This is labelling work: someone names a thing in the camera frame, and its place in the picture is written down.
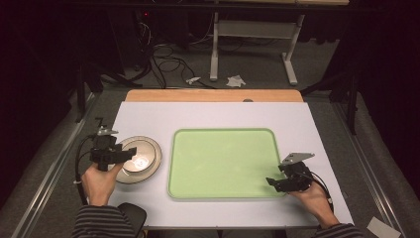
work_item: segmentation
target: table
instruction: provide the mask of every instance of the table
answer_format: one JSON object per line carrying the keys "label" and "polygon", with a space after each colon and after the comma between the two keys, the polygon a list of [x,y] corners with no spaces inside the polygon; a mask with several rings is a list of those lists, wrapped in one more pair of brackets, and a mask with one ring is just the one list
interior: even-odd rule
{"label": "table", "polygon": [[[254,102],[242,102],[244,98]],[[167,193],[167,176],[173,133],[179,128],[198,127],[265,127],[276,136],[281,158],[291,152],[314,153],[315,157],[305,164],[326,182],[340,221],[353,223],[309,107],[297,91],[132,90],[126,100],[113,126],[119,131],[118,141],[133,136],[153,138],[161,147],[162,161],[152,177],[134,184],[118,183],[110,204],[130,202],[143,208],[148,213],[145,229],[298,228],[318,224],[291,196],[171,198]]]}
{"label": "table", "polygon": [[[252,3],[279,3],[279,4],[302,4],[302,5],[348,5],[349,0],[220,0],[221,2],[252,2]],[[210,64],[210,80],[216,81],[219,65],[218,42],[219,36],[229,37],[253,37],[268,39],[288,39],[289,48],[282,53],[282,61],[286,69],[287,78],[291,85],[297,84],[296,75],[291,57],[302,28],[305,15],[299,15],[295,23],[256,22],[256,21],[232,21],[219,20],[219,13],[214,14],[213,26],[213,51]]]}

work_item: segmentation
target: tray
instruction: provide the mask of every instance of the tray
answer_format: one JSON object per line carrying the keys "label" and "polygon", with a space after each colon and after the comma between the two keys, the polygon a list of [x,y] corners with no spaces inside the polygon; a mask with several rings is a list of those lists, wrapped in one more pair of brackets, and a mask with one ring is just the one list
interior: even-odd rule
{"label": "tray", "polygon": [[174,198],[279,197],[274,134],[257,129],[181,129],[173,137],[168,192]]}

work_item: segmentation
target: gray carpet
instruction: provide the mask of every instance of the gray carpet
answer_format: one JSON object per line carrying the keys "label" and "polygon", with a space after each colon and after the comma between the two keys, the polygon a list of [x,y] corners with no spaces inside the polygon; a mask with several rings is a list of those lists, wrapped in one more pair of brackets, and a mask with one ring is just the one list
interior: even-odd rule
{"label": "gray carpet", "polygon": [[[240,48],[234,53],[221,53],[219,59],[219,80],[208,80],[210,50],[191,48],[189,52],[175,49],[175,56],[182,57],[194,69],[196,76],[202,81],[217,88],[226,86],[228,76],[240,75],[247,83],[242,88],[291,88],[285,78],[284,68],[279,61],[279,51],[274,49],[284,47],[284,42],[277,42],[267,46],[248,46]],[[318,46],[313,42],[298,44],[292,62],[299,81],[297,89],[305,88],[318,81],[328,65],[336,44]],[[192,74],[182,68],[165,73],[167,86],[188,86],[183,79]],[[156,78],[150,73],[141,82],[145,86],[157,87]],[[112,127],[119,105],[124,100],[128,88],[107,85],[102,94],[95,95],[96,100],[92,110],[86,116],[85,124],[76,136],[75,143],[87,134],[96,131],[95,117],[104,117],[104,123]],[[331,160],[333,170],[337,176],[342,191],[346,194],[346,202],[355,220],[366,237],[374,237],[366,230],[373,216],[382,220],[381,211],[377,208],[377,201],[372,197],[371,187],[363,175],[363,168],[359,162],[358,152],[354,148],[354,138],[348,135],[343,126],[342,118],[337,112],[341,105],[331,104],[326,93],[313,93],[305,100],[309,103],[315,123],[324,143],[326,152]],[[372,169],[381,184],[386,197],[395,208],[395,213],[404,229],[406,237],[417,237],[420,230],[420,204],[411,187],[404,179],[401,171],[395,165],[392,157],[383,145],[374,125],[371,123],[368,111],[363,101],[359,100],[357,113],[356,137],[367,157],[371,160]],[[74,123],[75,108],[60,123],[56,130],[45,141],[38,154],[32,160],[19,185],[0,212],[0,237],[11,237],[18,226],[37,192],[50,166],[58,158],[58,153],[67,138],[76,128]],[[66,164],[54,190],[39,216],[30,237],[68,237],[70,235],[74,216],[80,206],[79,197],[73,184],[75,147],[71,147],[66,156]],[[313,230],[287,230],[289,237],[310,237]]]}

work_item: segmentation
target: paper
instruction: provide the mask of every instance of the paper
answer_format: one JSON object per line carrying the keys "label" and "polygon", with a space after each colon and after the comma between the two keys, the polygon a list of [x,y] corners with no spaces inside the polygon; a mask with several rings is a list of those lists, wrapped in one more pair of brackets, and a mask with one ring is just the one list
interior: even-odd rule
{"label": "paper", "polygon": [[200,77],[193,77],[190,79],[186,79],[185,81],[189,83],[189,85],[191,85],[193,82],[195,82],[196,80],[200,79]]}
{"label": "paper", "polygon": [[367,229],[379,238],[398,238],[401,233],[394,230],[392,227],[378,220],[376,217],[372,218],[367,226]]}
{"label": "paper", "polygon": [[241,77],[239,75],[233,76],[233,77],[228,77],[228,84],[226,84],[227,86],[232,86],[232,87],[241,87],[241,84],[245,85],[246,83],[241,79]]}

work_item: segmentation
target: sleeve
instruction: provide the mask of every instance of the sleeve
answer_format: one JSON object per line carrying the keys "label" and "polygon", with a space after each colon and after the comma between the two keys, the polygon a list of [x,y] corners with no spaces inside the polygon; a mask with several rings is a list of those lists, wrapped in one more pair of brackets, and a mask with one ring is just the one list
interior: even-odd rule
{"label": "sleeve", "polygon": [[353,224],[338,224],[328,229],[318,229],[314,238],[363,238],[364,234]]}
{"label": "sleeve", "polygon": [[135,234],[128,217],[119,208],[86,205],[78,211],[71,237],[134,238]]}

